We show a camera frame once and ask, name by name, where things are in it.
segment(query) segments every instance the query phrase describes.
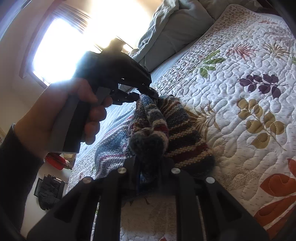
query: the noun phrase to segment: bright window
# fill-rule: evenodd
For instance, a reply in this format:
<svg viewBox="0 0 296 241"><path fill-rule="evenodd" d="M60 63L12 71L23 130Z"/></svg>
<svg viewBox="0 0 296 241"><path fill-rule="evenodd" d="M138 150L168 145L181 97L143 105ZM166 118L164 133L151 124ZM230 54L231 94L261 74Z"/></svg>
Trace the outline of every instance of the bright window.
<svg viewBox="0 0 296 241"><path fill-rule="evenodd" d="M32 63L32 72L46 85L68 80L86 51L100 53L88 38L62 19L46 31Z"/></svg>

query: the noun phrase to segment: knitted fabric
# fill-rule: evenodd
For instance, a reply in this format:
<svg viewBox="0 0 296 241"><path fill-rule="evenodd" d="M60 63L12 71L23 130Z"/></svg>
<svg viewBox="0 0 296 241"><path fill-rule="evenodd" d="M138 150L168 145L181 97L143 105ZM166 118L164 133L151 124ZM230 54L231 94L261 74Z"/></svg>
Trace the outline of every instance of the knitted fabric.
<svg viewBox="0 0 296 241"><path fill-rule="evenodd" d="M113 124L96 151L96 177L104 177L137 155L141 161L141 182L151 183L157 176L162 157L193 176L204 176L214 167L214 157L190 121L180 102L173 96L153 101L140 95L134 115L131 109Z"/></svg>

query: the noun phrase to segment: silver bolt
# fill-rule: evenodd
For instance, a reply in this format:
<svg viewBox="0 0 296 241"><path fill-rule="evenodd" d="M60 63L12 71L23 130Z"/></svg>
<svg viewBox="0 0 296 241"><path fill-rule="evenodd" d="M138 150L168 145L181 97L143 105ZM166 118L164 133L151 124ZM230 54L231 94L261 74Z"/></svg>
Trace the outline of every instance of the silver bolt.
<svg viewBox="0 0 296 241"><path fill-rule="evenodd" d="M120 174L124 174L124 173L126 173L126 168L125 167L120 167L120 168L117 169L117 171Z"/></svg>
<svg viewBox="0 0 296 241"><path fill-rule="evenodd" d="M213 184L215 182L215 179L213 177L207 177L205 180L209 184Z"/></svg>
<svg viewBox="0 0 296 241"><path fill-rule="evenodd" d="M85 184L89 184L89 183L91 183L92 180L93 180L93 179L92 179L91 177L84 177L84 178L82 179L82 181L83 181Z"/></svg>
<svg viewBox="0 0 296 241"><path fill-rule="evenodd" d="M171 169L171 172L172 172L173 174L179 174L179 173L181 172L181 170L180 170L179 168L177 168L177 167L173 167L173 168Z"/></svg>

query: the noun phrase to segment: person's arm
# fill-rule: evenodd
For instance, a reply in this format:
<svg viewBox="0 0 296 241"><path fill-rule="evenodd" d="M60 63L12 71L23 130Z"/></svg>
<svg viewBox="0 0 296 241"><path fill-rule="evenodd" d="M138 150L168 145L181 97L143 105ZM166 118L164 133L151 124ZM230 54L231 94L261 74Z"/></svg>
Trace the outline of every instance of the person's arm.
<svg viewBox="0 0 296 241"><path fill-rule="evenodd" d="M46 145L57 114L69 95L93 104L85 125L86 143L92 144L99 132L99 121L105 119L106 110L112 104L107 97L102 105L96 105L97 97L84 79L72 79L51 84L38 98L28 113L12 125L0 146L0 206L14 226L20 230L25 202L38 170L48 151Z"/></svg>

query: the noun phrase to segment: quilted bedspread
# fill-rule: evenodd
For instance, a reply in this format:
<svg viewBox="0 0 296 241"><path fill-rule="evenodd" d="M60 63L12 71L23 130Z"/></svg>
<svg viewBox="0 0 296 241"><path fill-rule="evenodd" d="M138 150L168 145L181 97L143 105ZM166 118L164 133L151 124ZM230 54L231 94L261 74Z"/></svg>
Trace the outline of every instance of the quilted bedspread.
<svg viewBox="0 0 296 241"><path fill-rule="evenodd" d="M212 176L270 237L296 202L295 54L284 21L229 5L152 86L180 100L215 153ZM68 189L95 177L93 157L75 163ZM176 240L174 198L126 203L121 226L121 240Z"/></svg>

